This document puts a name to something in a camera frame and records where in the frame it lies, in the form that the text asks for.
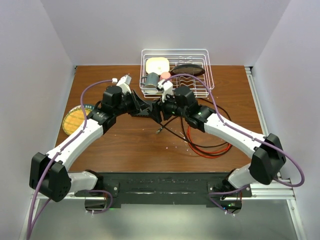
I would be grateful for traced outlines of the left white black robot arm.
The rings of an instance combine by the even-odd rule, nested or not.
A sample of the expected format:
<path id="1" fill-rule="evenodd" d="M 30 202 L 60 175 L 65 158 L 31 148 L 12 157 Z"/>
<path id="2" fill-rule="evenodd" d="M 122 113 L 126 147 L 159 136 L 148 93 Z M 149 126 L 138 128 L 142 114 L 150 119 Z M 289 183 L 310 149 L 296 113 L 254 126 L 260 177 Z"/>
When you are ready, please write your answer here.
<path id="1" fill-rule="evenodd" d="M 65 141 L 46 154 L 36 153 L 31 160 L 29 186 L 59 202 L 68 193 L 87 191 L 99 196 L 104 190 L 101 177 L 90 170 L 70 173 L 75 160 L 95 140 L 102 137 L 123 114 L 136 115 L 149 108 L 135 91 L 123 92 L 119 86 L 108 86 L 84 122 Z"/>

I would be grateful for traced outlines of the black network switch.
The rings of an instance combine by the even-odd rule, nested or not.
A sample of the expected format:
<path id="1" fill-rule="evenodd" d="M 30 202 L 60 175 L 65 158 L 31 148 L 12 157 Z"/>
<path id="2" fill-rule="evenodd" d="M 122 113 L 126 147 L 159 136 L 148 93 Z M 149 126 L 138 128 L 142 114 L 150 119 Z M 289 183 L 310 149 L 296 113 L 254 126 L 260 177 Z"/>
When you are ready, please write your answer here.
<path id="1" fill-rule="evenodd" d="M 150 111 L 148 109 L 145 109 L 145 110 L 143 110 L 139 113 L 136 113 L 136 114 L 132 114 L 131 116 L 137 117 L 137 118 L 151 118 Z"/>

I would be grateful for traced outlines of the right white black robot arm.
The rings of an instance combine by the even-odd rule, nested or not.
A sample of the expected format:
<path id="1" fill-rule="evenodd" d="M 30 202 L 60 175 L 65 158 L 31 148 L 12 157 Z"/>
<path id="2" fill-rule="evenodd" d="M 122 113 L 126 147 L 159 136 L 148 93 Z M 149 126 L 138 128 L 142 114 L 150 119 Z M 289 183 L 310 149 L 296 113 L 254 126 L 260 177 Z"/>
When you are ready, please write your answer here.
<path id="1" fill-rule="evenodd" d="M 219 137 L 245 153 L 251 162 L 232 170 L 220 184 L 230 197 L 254 182 L 269 185 L 286 163 L 280 139 L 245 129 L 221 116 L 217 110 L 199 104 L 186 86 L 174 90 L 173 96 L 152 103 L 151 117 L 158 123 L 172 116 L 182 117 L 190 127 Z"/>

